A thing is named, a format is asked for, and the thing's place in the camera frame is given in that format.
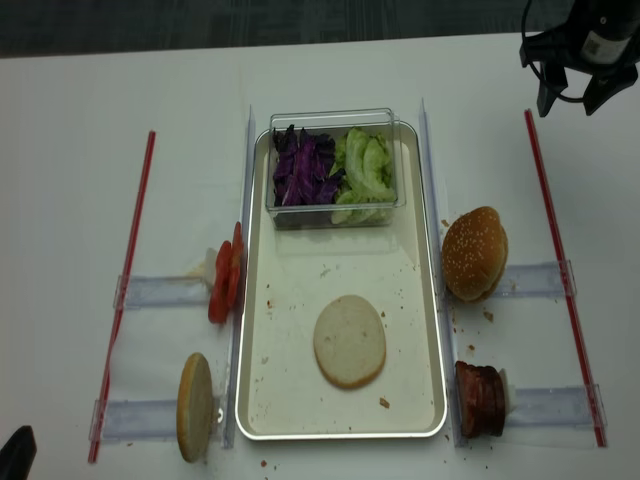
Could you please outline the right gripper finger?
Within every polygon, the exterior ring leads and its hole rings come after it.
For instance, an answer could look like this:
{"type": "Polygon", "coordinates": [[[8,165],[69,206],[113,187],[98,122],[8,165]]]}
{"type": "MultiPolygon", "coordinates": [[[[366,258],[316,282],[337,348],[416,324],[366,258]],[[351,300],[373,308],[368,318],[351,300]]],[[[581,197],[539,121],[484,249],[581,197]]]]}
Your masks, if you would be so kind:
{"type": "Polygon", "coordinates": [[[568,87],[565,68],[561,65],[543,61],[540,63],[542,79],[539,81],[537,108],[541,117],[546,117],[559,95],[568,87]]]}
{"type": "Polygon", "coordinates": [[[621,69],[608,77],[593,76],[583,95],[582,104],[587,116],[591,116],[611,97],[635,84],[637,69],[621,69]]]}

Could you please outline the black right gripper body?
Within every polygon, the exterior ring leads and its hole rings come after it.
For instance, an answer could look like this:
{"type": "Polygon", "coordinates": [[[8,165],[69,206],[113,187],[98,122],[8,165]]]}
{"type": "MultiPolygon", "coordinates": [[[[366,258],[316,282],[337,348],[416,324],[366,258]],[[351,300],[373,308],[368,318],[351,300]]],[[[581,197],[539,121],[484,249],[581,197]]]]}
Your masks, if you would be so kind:
{"type": "Polygon", "coordinates": [[[639,1],[576,0],[566,21],[522,37],[521,64],[551,62],[613,80],[638,73],[639,1]]]}

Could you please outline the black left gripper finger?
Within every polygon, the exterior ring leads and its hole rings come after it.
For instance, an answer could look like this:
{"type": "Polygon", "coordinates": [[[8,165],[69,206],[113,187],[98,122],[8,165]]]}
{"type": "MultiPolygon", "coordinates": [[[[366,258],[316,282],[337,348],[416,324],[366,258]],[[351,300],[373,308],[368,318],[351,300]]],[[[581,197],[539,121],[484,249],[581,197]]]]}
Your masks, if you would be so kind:
{"type": "Polygon", "coordinates": [[[23,425],[5,443],[0,453],[1,480],[27,480],[37,445],[33,428],[23,425]]]}

